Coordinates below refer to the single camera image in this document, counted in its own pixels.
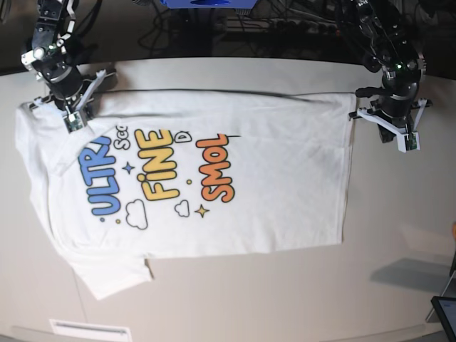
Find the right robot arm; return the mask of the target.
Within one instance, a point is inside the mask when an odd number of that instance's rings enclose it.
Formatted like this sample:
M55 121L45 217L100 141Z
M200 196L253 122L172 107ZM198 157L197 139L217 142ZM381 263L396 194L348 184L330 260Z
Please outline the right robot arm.
M61 110L74 110L88 88L80 64L89 62L98 45L85 46L101 10L96 1L85 18L76 23L78 1L38 1L38 19L33 36L21 53L24 68L43 81Z

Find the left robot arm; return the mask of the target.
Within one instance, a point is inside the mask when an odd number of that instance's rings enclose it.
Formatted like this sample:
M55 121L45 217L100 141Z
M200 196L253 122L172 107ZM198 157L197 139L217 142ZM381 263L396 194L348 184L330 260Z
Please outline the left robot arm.
M113 2L108 23L98 22L103 2L88 12L79 38L89 38L83 61L100 49L109 58L250 57L342 61L356 59L380 73L377 87L349 93L347 121L377 126L383 143L407 152L419 147L418 121L429 100L418 92L425 59L408 35L397 7L389 1L139 1L129 14Z

